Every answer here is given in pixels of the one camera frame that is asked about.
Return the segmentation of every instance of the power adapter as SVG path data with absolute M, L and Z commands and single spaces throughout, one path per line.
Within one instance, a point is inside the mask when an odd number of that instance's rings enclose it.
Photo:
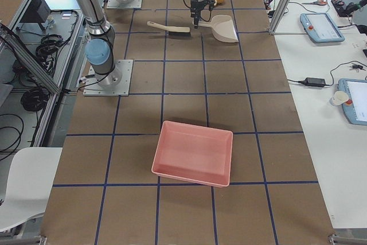
M 318 79 L 316 77 L 307 77 L 304 80 L 297 81 L 305 86 L 324 87 L 326 86 L 325 79 Z

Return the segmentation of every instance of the cream dustpan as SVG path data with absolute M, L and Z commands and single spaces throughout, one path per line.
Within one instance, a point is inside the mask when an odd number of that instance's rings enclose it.
M 230 15 L 216 15 L 210 22 L 200 21 L 199 26 L 212 28 L 214 37 L 223 42 L 238 42 L 235 25 Z

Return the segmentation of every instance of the metal mounting plate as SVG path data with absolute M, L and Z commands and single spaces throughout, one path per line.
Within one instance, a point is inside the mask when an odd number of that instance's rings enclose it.
M 116 66 L 122 72 L 122 80 L 111 88 L 106 88 L 100 86 L 98 83 L 85 87 L 83 95 L 84 96 L 128 96 L 130 90 L 130 81 L 132 73 L 133 60 L 116 60 Z M 90 67 L 88 74 L 94 74 L 94 70 Z M 95 83 L 96 79 L 94 77 L 87 79 L 85 85 Z
M 108 0 L 107 9 L 141 9 L 143 0 L 134 0 L 128 4 L 121 4 L 116 0 Z

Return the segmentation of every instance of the screen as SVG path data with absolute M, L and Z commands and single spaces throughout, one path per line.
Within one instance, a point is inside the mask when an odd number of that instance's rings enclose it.
M 334 25 L 329 21 L 329 19 L 324 14 L 308 14 L 311 25 L 319 38 L 322 40 L 329 40 L 331 38 L 340 38 L 338 32 L 336 31 Z
M 367 83 L 347 81 L 357 120 L 367 122 Z

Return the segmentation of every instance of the paper cup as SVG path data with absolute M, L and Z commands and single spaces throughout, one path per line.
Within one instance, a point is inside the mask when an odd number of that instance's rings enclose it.
M 337 91 L 334 93 L 334 96 L 330 99 L 330 104 L 332 106 L 340 106 L 342 103 L 345 103 L 349 100 L 349 96 L 344 91 Z

